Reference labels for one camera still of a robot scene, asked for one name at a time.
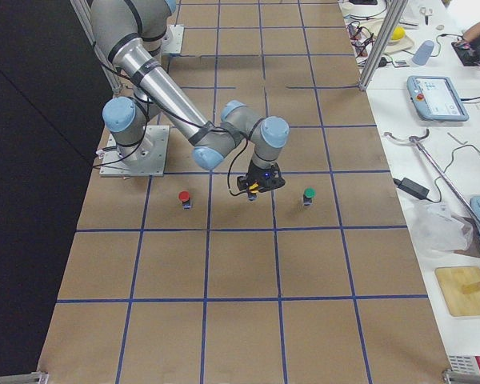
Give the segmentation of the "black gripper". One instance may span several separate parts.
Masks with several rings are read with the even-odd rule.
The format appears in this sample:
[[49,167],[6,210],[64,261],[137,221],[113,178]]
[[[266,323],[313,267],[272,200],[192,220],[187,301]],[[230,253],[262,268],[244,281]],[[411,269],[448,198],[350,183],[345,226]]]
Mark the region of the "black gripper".
[[237,177],[237,187],[240,191],[268,192],[283,187],[286,181],[282,177],[276,162],[269,164],[266,169],[256,166],[250,161],[247,174]]

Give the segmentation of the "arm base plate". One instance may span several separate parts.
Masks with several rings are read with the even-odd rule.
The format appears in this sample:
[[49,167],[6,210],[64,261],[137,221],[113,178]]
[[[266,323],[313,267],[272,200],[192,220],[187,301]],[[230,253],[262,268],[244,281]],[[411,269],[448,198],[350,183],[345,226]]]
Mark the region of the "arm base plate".
[[161,53],[165,56],[179,56],[182,52],[184,25],[168,25],[162,39]]
[[112,134],[109,134],[107,150],[103,154],[99,166],[102,177],[161,177],[166,164],[166,152],[169,141],[170,128],[168,126],[148,125],[140,147],[130,148],[116,145]]

